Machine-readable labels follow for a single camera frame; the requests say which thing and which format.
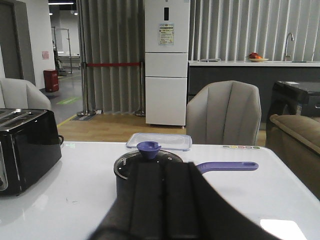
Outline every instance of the fruit bowl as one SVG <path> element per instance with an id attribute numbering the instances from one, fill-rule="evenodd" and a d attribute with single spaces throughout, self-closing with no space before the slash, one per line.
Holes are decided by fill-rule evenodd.
<path id="1" fill-rule="evenodd" d="M 258 63 L 258 62 L 264 62 L 264 61 L 268 61 L 269 58 L 248 58 L 251 62 L 255 62 L 255 63 Z"/>

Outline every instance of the brown sofa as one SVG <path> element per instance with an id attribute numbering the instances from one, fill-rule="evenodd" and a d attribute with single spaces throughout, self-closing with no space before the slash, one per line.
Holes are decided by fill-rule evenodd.
<path id="1" fill-rule="evenodd" d="M 272 115 L 265 145 L 320 200 L 320 117 Z"/>

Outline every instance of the purple lid knob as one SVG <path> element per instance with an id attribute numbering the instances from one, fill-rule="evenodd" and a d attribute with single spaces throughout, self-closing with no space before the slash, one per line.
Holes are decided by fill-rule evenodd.
<path id="1" fill-rule="evenodd" d="M 148 159 L 154 159 L 157 156 L 161 146 L 156 141 L 142 141 L 136 145 L 141 155 Z"/>

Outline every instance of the black toaster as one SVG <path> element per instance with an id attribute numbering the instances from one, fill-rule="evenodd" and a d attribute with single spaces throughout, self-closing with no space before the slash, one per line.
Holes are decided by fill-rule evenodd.
<path id="1" fill-rule="evenodd" d="M 61 158 L 54 113 L 0 108 L 0 195 L 19 195 Z"/>

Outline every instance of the red trash bin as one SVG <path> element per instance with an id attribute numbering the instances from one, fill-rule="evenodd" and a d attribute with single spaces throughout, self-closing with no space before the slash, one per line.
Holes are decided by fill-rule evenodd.
<path id="1" fill-rule="evenodd" d="M 46 92 L 56 92 L 59 90 L 58 71 L 48 69 L 43 71 L 44 86 Z"/>

